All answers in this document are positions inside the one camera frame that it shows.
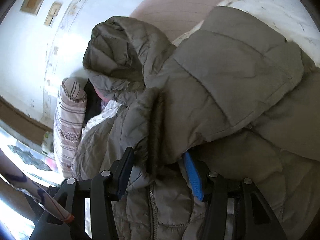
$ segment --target cloth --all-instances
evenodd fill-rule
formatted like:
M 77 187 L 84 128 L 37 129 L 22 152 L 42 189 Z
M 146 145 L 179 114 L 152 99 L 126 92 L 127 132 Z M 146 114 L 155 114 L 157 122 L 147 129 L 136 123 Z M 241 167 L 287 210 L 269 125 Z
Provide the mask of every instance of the cloth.
M 99 92 L 123 106 L 85 135 L 76 178 L 135 150 L 127 195 L 113 203 L 120 238 L 199 238 L 205 204 L 177 164 L 188 149 L 226 178 L 252 178 L 288 239 L 303 235 L 320 206 L 318 140 L 307 138 L 320 129 L 318 100 L 309 100 L 320 74 L 297 44 L 217 7 L 177 48 L 150 24 L 112 17 L 93 29 L 83 63 Z
M 91 118 L 101 114 L 100 105 L 102 100 L 97 95 L 90 80 L 84 86 L 84 92 L 87 94 L 87 106 L 84 115 L 84 125 L 86 125 Z
M 44 133 L 43 141 L 41 144 L 41 151 L 43 154 L 47 155 L 49 158 L 54 159 L 53 132 Z
M 288 41 L 297 43 L 320 67 L 320 31 L 299 0 L 223 0 L 218 6 L 229 6 L 250 13 Z M 178 46 L 200 29 L 203 21 L 172 43 Z
M 108 103 L 109 102 L 101 100 L 101 105 L 100 105 L 101 112 L 106 108 Z
M 16 145 L 8 145 L 8 148 L 17 154 L 25 164 L 33 165 L 41 171 L 52 171 L 52 169 L 42 160 L 35 158 L 30 151 L 24 151 Z
M 97 116 L 91 118 L 86 126 L 84 128 L 82 128 L 82 134 L 81 134 L 81 141 L 83 140 L 84 136 L 87 134 L 88 131 L 90 131 L 90 129 L 94 126 L 96 126 L 97 124 L 103 122 L 104 120 L 106 120 L 107 118 L 111 118 L 114 117 L 118 111 L 118 108 L 121 105 L 118 104 L 116 101 L 114 100 L 110 100 L 108 102 L 108 104 L 106 105 L 106 107 L 104 108 L 104 110 L 102 111 L 101 114 L 98 114 Z
M 59 172 L 67 179 L 81 139 L 87 96 L 73 78 L 65 78 L 58 92 L 53 122 L 54 157 Z

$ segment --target black fabric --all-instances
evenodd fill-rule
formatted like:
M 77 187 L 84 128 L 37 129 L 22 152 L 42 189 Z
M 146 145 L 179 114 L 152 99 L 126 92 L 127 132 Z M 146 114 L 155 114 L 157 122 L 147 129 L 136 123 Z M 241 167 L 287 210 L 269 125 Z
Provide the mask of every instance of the black fabric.
M 312 223 L 308 227 L 307 231 L 304 235 L 300 238 L 300 240 L 312 240 L 318 239 L 320 236 L 320 210 L 316 214 L 315 218 L 313 219 Z
M 87 109 L 84 115 L 84 125 L 86 125 L 91 118 L 101 114 L 101 98 L 97 95 L 90 80 L 86 83 L 84 91 L 87 94 Z

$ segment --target pink fabric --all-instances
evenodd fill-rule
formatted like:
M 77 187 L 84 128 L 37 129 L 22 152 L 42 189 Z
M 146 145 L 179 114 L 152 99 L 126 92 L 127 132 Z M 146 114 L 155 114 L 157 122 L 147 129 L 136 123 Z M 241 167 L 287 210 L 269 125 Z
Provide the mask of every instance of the pink fabric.
M 29 179 L 0 149 L 0 173 L 16 190 L 27 194 L 56 218 L 70 223 L 74 216 L 58 204 L 44 189 Z
M 51 170 L 53 170 L 55 172 L 59 172 L 57 164 L 54 160 L 46 157 L 44 160 L 44 163 L 47 164 Z
M 93 87 L 94 87 L 94 90 L 96 91 L 98 97 L 100 97 L 102 101 L 109 103 L 111 98 L 105 98 L 95 86 L 93 86 Z
M 153 24 L 170 41 L 190 31 L 222 0 L 144 0 L 131 17 Z

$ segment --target black bracket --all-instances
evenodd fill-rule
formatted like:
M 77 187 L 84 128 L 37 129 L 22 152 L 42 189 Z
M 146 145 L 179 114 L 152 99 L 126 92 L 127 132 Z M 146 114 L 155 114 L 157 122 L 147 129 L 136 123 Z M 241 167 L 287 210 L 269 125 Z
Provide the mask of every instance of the black bracket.
M 124 195 L 133 167 L 134 151 L 128 147 L 121 160 L 115 161 L 110 170 L 102 171 L 93 179 L 66 180 L 54 199 L 74 215 L 67 225 L 48 212 L 40 217 L 30 240 L 91 240 L 84 232 L 85 199 L 90 198 L 91 228 L 94 240 L 118 240 L 111 201 Z
M 189 158 L 186 163 L 193 189 L 202 202 L 208 202 L 201 240 L 224 239 L 228 199 L 233 200 L 234 208 L 232 240 L 287 240 L 276 215 L 251 179 L 225 179 L 209 171 L 204 162 L 191 162 Z

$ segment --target metal screw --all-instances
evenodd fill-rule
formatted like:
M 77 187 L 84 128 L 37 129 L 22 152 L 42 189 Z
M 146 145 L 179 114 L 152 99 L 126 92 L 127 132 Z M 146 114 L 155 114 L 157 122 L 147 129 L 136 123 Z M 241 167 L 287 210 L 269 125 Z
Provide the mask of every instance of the metal screw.
M 252 183 L 252 180 L 249 179 L 249 178 L 245 178 L 245 179 L 243 180 L 243 182 L 244 182 L 245 184 L 247 184 L 247 185 L 250 185 L 250 184 Z
M 109 177 L 109 176 L 111 175 L 111 171 L 108 171 L 108 170 L 103 171 L 103 172 L 101 172 L 101 175 L 102 175 L 103 177 Z
M 211 178 L 216 178 L 216 177 L 218 177 L 218 173 L 215 172 L 215 171 L 210 171 L 210 172 L 209 172 L 209 177 L 211 177 Z
M 67 180 L 67 184 L 72 185 L 76 182 L 76 180 L 74 178 L 70 178 Z

